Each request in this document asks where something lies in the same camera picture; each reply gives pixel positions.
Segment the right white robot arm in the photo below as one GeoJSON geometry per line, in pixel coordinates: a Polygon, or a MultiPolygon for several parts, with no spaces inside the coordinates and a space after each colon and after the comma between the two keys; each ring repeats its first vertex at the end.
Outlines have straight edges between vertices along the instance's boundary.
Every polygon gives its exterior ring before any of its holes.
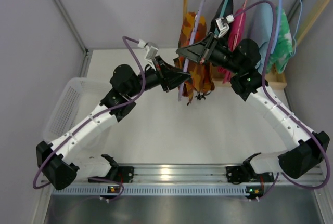
{"type": "Polygon", "coordinates": [[[255,68],[261,58],[255,41],[243,39],[230,51],[222,40],[209,33],[202,41],[179,48],[176,53],[197,64],[210,63],[232,72],[233,91],[256,109],[283,141],[285,150],[257,153],[246,160],[255,174],[283,173],[298,179],[324,160],[329,136],[302,123],[274,94],[255,68]]]}

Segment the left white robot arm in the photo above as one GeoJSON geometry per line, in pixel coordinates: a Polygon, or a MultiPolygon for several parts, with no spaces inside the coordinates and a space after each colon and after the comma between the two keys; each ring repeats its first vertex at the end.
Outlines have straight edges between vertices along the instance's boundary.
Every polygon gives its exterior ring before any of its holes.
{"type": "Polygon", "coordinates": [[[110,79],[112,89],[84,120],[50,143],[42,141],[36,146],[38,173],[57,190],[83,178],[111,180],[118,170],[118,164],[111,156],[82,158],[81,151],[102,132],[123,120],[135,107],[135,98],[143,92],[157,86],[169,92],[190,77],[189,73],[167,64],[160,56],[155,57],[153,67],[140,74],[135,74],[128,64],[117,66],[110,79]]]}

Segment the orange camouflage trousers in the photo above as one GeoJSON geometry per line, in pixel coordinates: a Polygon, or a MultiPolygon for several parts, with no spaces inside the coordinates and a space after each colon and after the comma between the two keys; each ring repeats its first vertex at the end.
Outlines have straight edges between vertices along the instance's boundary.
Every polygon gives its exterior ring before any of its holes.
{"type": "Polygon", "coordinates": [[[179,91],[183,97],[188,98],[191,104],[194,97],[198,100],[205,99],[215,89],[212,78],[212,65],[208,62],[200,63],[199,57],[203,54],[204,45],[199,44],[200,41],[207,36],[207,24],[203,16],[200,17],[195,34],[194,43],[190,45],[190,38],[195,27],[195,12],[188,12],[183,20],[181,33],[178,40],[178,48],[184,49],[181,54],[173,59],[177,68],[185,67],[185,59],[189,58],[187,73],[191,78],[185,81],[184,88],[179,91]]]}

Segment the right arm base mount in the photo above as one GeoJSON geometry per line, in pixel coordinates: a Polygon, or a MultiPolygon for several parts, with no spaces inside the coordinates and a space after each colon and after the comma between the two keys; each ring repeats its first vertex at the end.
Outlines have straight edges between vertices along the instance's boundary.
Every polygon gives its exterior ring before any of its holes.
{"type": "Polygon", "coordinates": [[[241,184],[243,182],[256,181],[258,175],[254,170],[245,165],[227,166],[226,167],[227,181],[232,184],[241,184]]]}

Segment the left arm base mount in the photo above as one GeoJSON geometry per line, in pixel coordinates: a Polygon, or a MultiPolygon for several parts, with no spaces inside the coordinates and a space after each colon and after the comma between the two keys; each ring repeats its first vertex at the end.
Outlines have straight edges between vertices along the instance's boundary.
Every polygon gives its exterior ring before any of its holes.
{"type": "Polygon", "coordinates": [[[117,183],[130,183],[134,177],[133,166],[119,166],[112,168],[110,172],[104,177],[91,177],[88,182],[117,182],[117,183]]]}

